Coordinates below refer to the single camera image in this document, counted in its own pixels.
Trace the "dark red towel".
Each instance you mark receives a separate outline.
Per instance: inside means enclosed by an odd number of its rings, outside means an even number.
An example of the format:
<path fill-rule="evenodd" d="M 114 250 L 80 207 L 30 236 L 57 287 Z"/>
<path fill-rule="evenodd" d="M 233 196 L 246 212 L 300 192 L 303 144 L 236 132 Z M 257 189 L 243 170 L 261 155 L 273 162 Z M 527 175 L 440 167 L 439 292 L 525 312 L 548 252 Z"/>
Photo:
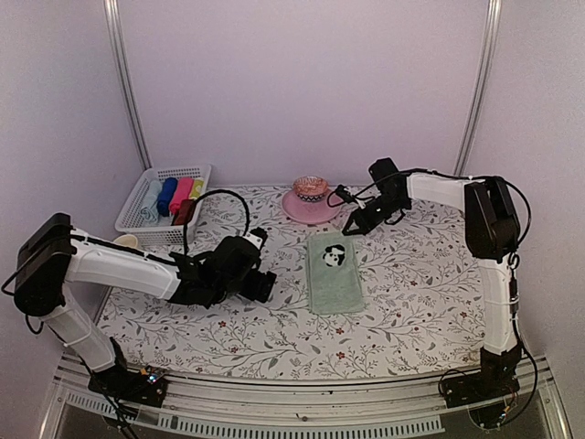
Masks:
<path fill-rule="evenodd" d="M 184 226 L 187 225 L 193 218 L 196 209 L 196 201 L 191 198 L 187 198 L 181 201 L 179 209 L 176 211 L 172 225 L 173 226 Z"/>

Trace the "green panda towel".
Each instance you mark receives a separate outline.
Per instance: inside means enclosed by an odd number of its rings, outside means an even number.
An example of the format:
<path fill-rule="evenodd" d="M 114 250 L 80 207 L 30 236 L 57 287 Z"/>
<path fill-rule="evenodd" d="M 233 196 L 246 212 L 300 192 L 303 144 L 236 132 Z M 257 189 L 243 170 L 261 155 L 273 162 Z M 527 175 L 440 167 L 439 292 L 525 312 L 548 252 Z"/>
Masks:
<path fill-rule="evenodd" d="M 364 299 L 353 240 L 340 232 L 318 233 L 307 240 L 309 307 L 319 316 L 361 312 Z"/>

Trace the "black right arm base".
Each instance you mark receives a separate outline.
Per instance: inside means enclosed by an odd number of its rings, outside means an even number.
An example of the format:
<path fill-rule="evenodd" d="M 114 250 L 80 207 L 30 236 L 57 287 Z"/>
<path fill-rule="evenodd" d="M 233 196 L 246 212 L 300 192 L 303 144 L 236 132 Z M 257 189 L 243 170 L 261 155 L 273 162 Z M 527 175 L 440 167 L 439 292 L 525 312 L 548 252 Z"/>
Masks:
<path fill-rule="evenodd" d="M 516 366 L 522 356 L 522 349 L 515 347 L 502 355 L 496 355 L 482 348 L 480 350 L 480 370 L 463 372 L 448 370 L 438 384 L 439 394 L 448 408 L 455 408 L 488 402 L 469 411 L 472 422 L 481 428 L 499 428 L 511 410 L 520 385 L 516 376 Z"/>

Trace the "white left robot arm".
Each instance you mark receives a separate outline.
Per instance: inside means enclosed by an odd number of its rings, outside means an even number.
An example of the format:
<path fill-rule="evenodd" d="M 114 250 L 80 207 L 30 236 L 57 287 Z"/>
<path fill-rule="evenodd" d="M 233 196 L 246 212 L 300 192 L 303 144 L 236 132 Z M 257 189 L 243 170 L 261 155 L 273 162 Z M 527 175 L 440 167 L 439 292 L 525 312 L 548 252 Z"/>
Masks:
<path fill-rule="evenodd" d="M 265 230 L 257 228 L 224 238 L 211 252 L 159 255 L 91 236 L 74 228 L 68 214 L 56 213 L 21 246 L 16 269 L 1 290 L 100 373 L 101 383 L 115 396 L 126 397 L 136 379 L 121 365 L 113 341 L 72 297 L 70 285 L 106 285 L 205 308 L 233 295 L 264 303 L 276 281 L 275 273 L 260 270 L 266 240 Z"/>

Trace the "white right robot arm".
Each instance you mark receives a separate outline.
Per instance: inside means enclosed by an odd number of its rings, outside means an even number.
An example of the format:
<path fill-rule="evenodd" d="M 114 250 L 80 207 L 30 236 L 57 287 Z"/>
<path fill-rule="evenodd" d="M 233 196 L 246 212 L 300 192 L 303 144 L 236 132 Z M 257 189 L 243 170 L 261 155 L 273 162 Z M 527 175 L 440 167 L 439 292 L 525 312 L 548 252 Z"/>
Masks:
<path fill-rule="evenodd" d="M 435 170 L 399 170 L 392 159 L 377 160 L 368 172 L 378 195 L 334 189 L 340 203 L 355 204 L 342 233 L 366 235 L 380 224 L 400 222 L 412 202 L 429 201 L 463 214 L 465 245 L 477 260 L 484 285 L 485 335 L 481 359 L 521 352 L 515 317 L 519 294 L 512 261 L 525 235 L 509 193 L 512 185 L 498 176 L 456 177 Z"/>

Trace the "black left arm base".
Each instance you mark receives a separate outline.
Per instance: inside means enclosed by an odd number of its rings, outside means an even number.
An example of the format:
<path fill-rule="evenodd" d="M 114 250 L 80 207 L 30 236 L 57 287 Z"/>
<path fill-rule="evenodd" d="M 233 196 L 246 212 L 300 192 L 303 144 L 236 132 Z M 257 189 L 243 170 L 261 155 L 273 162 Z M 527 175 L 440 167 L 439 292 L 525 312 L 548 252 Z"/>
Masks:
<path fill-rule="evenodd" d="M 103 371 L 90 369 L 88 389 L 114 400 L 133 402 L 161 408 L 165 400 L 168 381 L 163 373 L 146 366 L 130 370 L 120 349 L 114 345 L 114 363 Z"/>

